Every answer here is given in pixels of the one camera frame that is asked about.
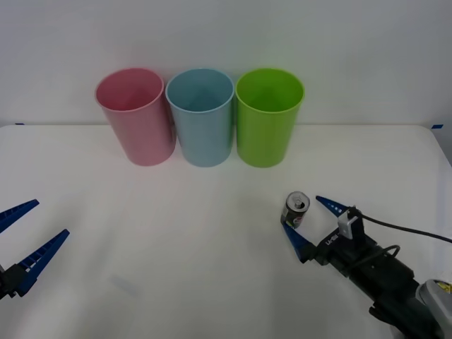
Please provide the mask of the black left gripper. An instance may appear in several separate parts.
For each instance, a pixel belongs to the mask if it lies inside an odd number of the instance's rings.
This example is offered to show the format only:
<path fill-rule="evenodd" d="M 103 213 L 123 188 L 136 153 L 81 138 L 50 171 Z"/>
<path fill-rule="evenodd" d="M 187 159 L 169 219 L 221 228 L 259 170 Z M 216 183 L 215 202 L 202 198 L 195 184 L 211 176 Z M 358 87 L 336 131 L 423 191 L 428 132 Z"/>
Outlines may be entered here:
<path fill-rule="evenodd" d="M 0 212 L 0 233 L 39 204 L 37 199 L 33 199 Z M 68 230 L 62 230 L 19 263 L 13 264 L 8 269 L 1 266 L 1 298 L 3 299 L 6 295 L 10 298 L 26 295 L 69 235 Z"/>

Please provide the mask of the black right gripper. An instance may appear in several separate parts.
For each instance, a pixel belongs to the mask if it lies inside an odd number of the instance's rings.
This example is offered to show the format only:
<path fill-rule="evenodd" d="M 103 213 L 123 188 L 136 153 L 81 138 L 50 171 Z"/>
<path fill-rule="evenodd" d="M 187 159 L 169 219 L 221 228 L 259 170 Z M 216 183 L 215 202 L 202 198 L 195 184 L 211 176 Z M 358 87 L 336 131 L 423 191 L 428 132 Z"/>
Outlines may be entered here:
<path fill-rule="evenodd" d="M 316 196 L 316 200 L 337 218 L 350 209 L 350 206 L 323 196 Z M 350 275 L 356 263 L 380 249 L 377 242 L 367 235 L 364 236 L 362 243 L 357 244 L 354 240 L 340 235 L 338 230 L 330 233 L 318 246 L 315 246 L 287 223 L 284 222 L 282 227 L 301 263 L 315 260 L 321 266 L 330 264 L 345 277 Z"/>

